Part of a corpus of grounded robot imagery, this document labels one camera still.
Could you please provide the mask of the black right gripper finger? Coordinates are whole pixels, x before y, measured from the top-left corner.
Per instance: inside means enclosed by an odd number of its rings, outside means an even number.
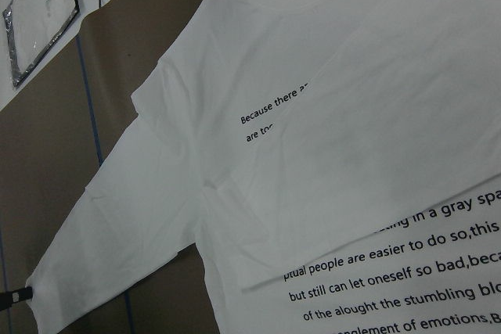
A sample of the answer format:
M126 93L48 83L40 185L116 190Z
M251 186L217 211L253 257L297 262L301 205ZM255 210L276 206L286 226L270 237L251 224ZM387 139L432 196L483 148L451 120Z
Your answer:
M13 304L25 300L30 300L31 298L32 298L31 286L0 293L0 309L9 309Z

